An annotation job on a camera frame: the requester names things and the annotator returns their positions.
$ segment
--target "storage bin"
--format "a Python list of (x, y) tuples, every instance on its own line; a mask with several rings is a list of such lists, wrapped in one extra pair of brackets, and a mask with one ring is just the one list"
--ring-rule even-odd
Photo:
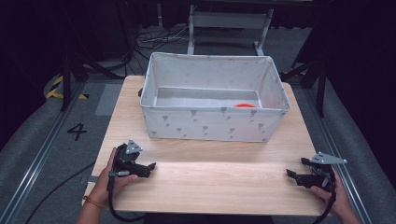
[(149, 137), (241, 142), (267, 142), (290, 110), (268, 56), (153, 53), (140, 104)]

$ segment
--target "wooden table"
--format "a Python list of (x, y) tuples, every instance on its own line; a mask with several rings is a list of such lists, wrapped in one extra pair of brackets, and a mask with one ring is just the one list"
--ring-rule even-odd
[(322, 202), (286, 175), (286, 169), (310, 174), (300, 158), (316, 154), (289, 84), (284, 86), (291, 111), (267, 143), (149, 138), (137, 96), (143, 84), (143, 77), (125, 78), (92, 171), (98, 176), (111, 149), (129, 139), (143, 148), (137, 163), (157, 162), (149, 178), (115, 197), (117, 210), (297, 216), (324, 211)]

